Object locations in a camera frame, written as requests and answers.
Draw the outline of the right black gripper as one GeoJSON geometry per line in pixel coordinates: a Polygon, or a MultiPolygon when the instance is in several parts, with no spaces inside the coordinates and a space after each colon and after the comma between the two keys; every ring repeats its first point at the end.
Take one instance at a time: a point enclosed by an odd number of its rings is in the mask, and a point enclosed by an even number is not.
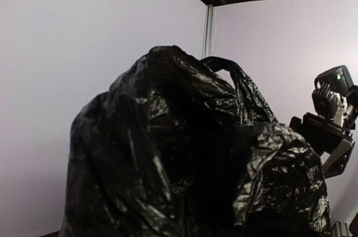
{"type": "Polygon", "coordinates": [[[307,112],[302,118],[292,117],[289,126],[300,134],[322,159],[324,178],[341,175],[347,166],[355,141],[352,133],[322,117],[307,112]]]}

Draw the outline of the black plastic trash bag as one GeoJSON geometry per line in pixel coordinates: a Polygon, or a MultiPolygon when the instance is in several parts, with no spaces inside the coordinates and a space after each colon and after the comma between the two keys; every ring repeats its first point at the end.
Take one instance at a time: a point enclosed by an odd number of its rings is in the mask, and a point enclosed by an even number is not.
{"type": "Polygon", "coordinates": [[[61,236],[330,236],[319,155],[233,61],[153,48],[70,131],[61,236]]]}

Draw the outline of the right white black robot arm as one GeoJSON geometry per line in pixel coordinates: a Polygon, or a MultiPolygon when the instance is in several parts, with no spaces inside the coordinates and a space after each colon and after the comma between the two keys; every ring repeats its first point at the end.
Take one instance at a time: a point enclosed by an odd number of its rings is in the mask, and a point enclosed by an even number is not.
{"type": "Polygon", "coordinates": [[[319,155],[328,153],[325,178],[341,175],[355,146],[352,131],[357,120],[357,86],[344,65],[331,68],[314,80],[312,100],[316,114],[292,117],[290,127],[302,135],[319,155]]]}

